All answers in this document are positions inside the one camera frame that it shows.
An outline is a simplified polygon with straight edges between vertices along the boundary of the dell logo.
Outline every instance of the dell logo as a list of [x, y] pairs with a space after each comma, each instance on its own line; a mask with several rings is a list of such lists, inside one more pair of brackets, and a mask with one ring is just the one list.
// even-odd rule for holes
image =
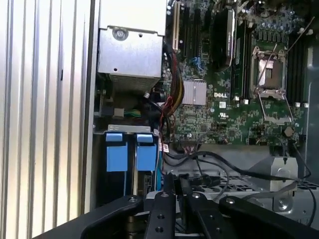
[[214, 97], [216, 98], [227, 98], [226, 93], [214, 93]]

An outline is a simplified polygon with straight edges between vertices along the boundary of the pcie slot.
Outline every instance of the pcie slot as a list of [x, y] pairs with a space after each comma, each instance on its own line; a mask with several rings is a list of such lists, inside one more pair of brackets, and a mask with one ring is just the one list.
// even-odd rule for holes
[[191, 55], [190, 57], [198, 57], [199, 54], [199, 46], [200, 46], [200, 9], [195, 9], [194, 12], [194, 22], [193, 22], [193, 34], [191, 41]]
[[183, 13], [183, 18], [182, 18], [182, 27], [181, 27], [181, 36], [182, 36], [182, 43], [181, 43], [181, 51], [182, 51], [182, 56], [184, 58], [188, 57], [187, 52], [188, 52], [188, 47], [189, 47], [189, 42], [190, 42], [190, 8], [185, 7], [184, 13]]
[[180, 5], [179, 1], [174, 3], [174, 16], [173, 16], [173, 49], [178, 50], [179, 45], [179, 17], [180, 17]]
[[[290, 38], [290, 44], [297, 37]], [[306, 38], [300, 38], [288, 53], [287, 100], [290, 104], [304, 101]]]
[[243, 97], [250, 98], [250, 68], [252, 55], [252, 35], [245, 31], [245, 47], [244, 47], [244, 73], [243, 73]]

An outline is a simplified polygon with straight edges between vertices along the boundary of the motherboard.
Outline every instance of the motherboard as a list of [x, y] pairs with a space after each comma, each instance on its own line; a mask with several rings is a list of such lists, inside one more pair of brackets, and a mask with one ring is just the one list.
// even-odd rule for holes
[[[202, 143], [280, 144], [267, 138], [272, 135], [298, 142], [308, 112], [305, 63], [301, 42], [290, 47], [305, 20], [289, 5], [272, 8], [264, 1], [238, 0], [227, 8], [227, 2], [174, 1], [168, 8], [185, 88], [183, 103], [171, 117], [171, 141], [196, 142], [205, 135]], [[229, 38], [228, 28], [233, 32]], [[230, 62], [224, 66], [214, 45], [227, 40], [232, 49], [227, 49]], [[162, 72], [168, 92], [166, 62]]]

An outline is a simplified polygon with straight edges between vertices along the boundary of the black cable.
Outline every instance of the black cable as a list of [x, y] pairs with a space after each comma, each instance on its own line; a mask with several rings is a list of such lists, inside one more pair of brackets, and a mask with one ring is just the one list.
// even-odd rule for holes
[[305, 184], [305, 183], [303, 183], [302, 185], [303, 185], [305, 188], [308, 189], [308, 191], [309, 191], [310, 194], [311, 194], [311, 197], [313, 198], [313, 202], [314, 202], [313, 211], [312, 211], [311, 216], [310, 216], [310, 219], [309, 219], [309, 221], [308, 221], [308, 223], [307, 223], [307, 226], [311, 227], [311, 225], [312, 225], [313, 222], [314, 222], [315, 215], [316, 215], [317, 200], [316, 200], [316, 197], [315, 197], [313, 191], [311, 190], [311, 188], [310, 188], [307, 184]]
[[167, 161], [167, 158], [166, 158], [166, 155], [164, 154], [164, 162], [168, 165], [168, 166], [171, 166], [171, 167], [179, 167], [183, 164], [186, 163], [186, 161], [188, 161], [188, 158], [185, 158], [184, 160], [181, 160], [180, 162], [176, 163], [176, 164], [171, 164], [170, 162]]
[[296, 144], [293, 143], [293, 146], [294, 146], [294, 148], [295, 148], [297, 154], [299, 155], [300, 160], [302, 161], [303, 165], [305, 166], [306, 170], [308, 171], [308, 174], [307, 174], [306, 176], [304, 176], [303, 179], [309, 178], [309, 177], [311, 176], [311, 171], [310, 171], [310, 169], [308, 168], [307, 163], [306, 163], [304, 157], [301, 155], [301, 153], [300, 153], [299, 150], [297, 149]]
[[310, 192], [310, 194], [311, 194], [311, 196], [313, 198], [313, 202], [314, 202], [313, 212], [312, 212], [311, 218], [310, 218], [307, 226], [311, 226], [311, 224], [313, 223], [314, 217], [316, 215], [316, 210], [317, 210], [317, 200], [316, 200], [316, 197], [315, 197], [314, 193], [312, 192], [311, 188], [307, 184], [305, 184], [303, 181], [301, 181], [300, 179], [298, 179], [298, 178], [292, 179], [292, 178], [287, 178], [287, 177], [278, 177], [278, 176], [266, 175], [266, 174], [255, 173], [255, 172], [250, 172], [250, 171], [247, 171], [247, 170], [243, 170], [243, 169], [237, 168], [235, 165], [233, 165], [230, 162], [228, 162], [225, 158], [223, 158], [222, 156], [218, 155], [217, 153], [213, 153], [213, 152], [208, 152], [208, 151], [196, 152], [196, 153], [192, 154], [191, 157], [204, 156], [204, 155], [211, 156], [211, 157], [221, 161], [222, 163], [224, 163], [228, 167], [230, 167], [232, 170], [234, 170], [234, 171], [236, 171], [236, 172], [238, 172], [240, 174], [243, 174], [243, 175], [247, 175], [247, 176], [255, 177], [255, 178], [260, 178], [260, 179], [265, 179], [265, 180], [273, 180], [273, 181], [294, 180], [296, 182], [302, 183], [303, 186], [306, 187], [309, 190], [309, 192]]
[[285, 157], [286, 153], [287, 153], [287, 149], [286, 149], [284, 141], [279, 136], [276, 136], [276, 135], [264, 135], [258, 141], [260, 142], [261, 140], [263, 140], [265, 138], [270, 138], [270, 137], [274, 137], [274, 138], [279, 140], [279, 142], [280, 142], [280, 144], [281, 144], [281, 146], [283, 148], [283, 155], [282, 156]]
[[170, 120], [167, 117], [167, 115], [163, 112], [163, 109], [156, 104], [155, 102], [151, 101], [149, 98], [144, 98], [146, 100], [147, 103], [149, 103], [151, 106], [153, 106], [156, 110], [158, 110], [161, 114], [164, 115], [164, 120], [166, 123], [166, 138], [169, 140], [170, 138], [170, 128], [171, 128], [171, 124], [170, 124]]
[[274, 181], [292, 180], [291, 178], [287, 178], [287, 177], [278, 177], [278, 176], [272, 176], [272, 175], [267, 175], [267, 174], [255, 173], [255, 172], [250, 172], [247, 170], [237, 168], [235, 165], [228, 162], [225, 158], [223, 158], [219, 154], [213, 153], [213, 152], [208, 152], [208, 151], [195, 152], [192, 155], [189, 155], [187, 158], [192, 159], [192, 158], [197, 157], [197, 156], [206, 156], [206, 155], [217, 159], [218, 161], [220, 161], [220, 162], [224, 163], [225, 165], [227, 165], [228, 167], [230, 167], [232, 170], [234, 170], [240, 174], [243, 174], [243, 175], [247, 175], [247, 176], [254, 177], [254, 178], [265, 179], [265, 180], [274, 180]]
[[198, 167], [200, 175], [203, 176], [203, 172], [201, 171], [201, 168], [200, 168], [200, 165], [199, 165], [199, 160], [198, 160], [197, 157], [196, 157], [196, 164], [197, 164], [197, 167]]
[[215, 165], [215, 166], [221, 168], [221, 169], [225, 172], [226, 177], [227, 177], [226, 184], [225, 184], [225, 186], [222, 188], [222, 190], [220, 190], [219, 194], [214, 198], [214, 200], [218, 200], [218, 199], [224, 194], [224, 192], [226, 191], [226, 189], [228, 188], [229, 181], [230, 181], [230, 175], [229, 175], [228, 170], [227, 170], [224, 166], [219, 165], [218, 163], [209, 162], [209, 161], [202, 160], [202, 159], [197, 159], [197, 162], [198, 162], [198, 161], [199, 161], [199, 162], [203, 162], [203, 163], [209, 163], [209, 164]]
[[[255, 194], [251, 194], [251, 195], [248, 195], [248, 196], [245, 196], [243, 197], [242, 199], [243, 200], [249, 200], [251, 198], [273, 198], [273, 197], [279, 197], [281, 194], [289, 191], [289, 190], [292, 190], [294, 189], [296, 186], [297, 186], [298, 182], [293, 182], [289, 185], [287, 185], [286, 187], [282, 188], [281, 190], [277, 191], [277, 192], [262, 192], [262, 193], [255, 193]], [[316, 215], [316, 210], [317, 210], [317, 200], [315, 198], [315, 195], [313, 193], [313, 191], [311, 190], [311, 188], [305, 184], [305, 183], [302, 183], [302, 185], [307, 188], [313, 198], [313, 202], [314, 202], [314, 205], [313, 205], [313, 210], [312, 210], [312, 213], [311, 213], [311, 217], [307, 223], [307, 226], [311, 226], [313, 221], [314, 221], [314, 218], [315, 218], [315, 215]]]

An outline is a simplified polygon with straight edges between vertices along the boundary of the ram slot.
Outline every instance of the ram slot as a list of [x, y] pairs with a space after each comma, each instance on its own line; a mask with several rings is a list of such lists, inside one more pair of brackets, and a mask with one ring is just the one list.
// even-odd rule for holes
[[[290, 37], [289, 44], [292, 45], [296, 38]], [[288, 53], [286, 91], [290, 104], [304, 101], [306, 45], [306, 38], [301, 37]]]
[[191, 40], [191, 55], [190, 57], [198, 57], [199, 55], [199, 47], [200, 47], [200, 28], [201, 28], [201, 20], [200, 20], [200, 9], [195, 9], [194, 12], [194, 22], [192, 26], [192, 40]]
[[189, 16], [189, 7], [185, 7], [182, 15], [182, 26], [180, 29], [180, 36], [182, 39], [182, 43], [180, 43], [181, 55], [183, 58], [187, 58], [188, 55], [188, 48], [190, 42], [190, 16]]
[[231, 99], [243, 96], [244, 85], [244, 59], [245, 59], [245, 44], [246, 44], [246, 25], [242, 24], [236, 28], [236, 43], [235, 58], [231, 65]]

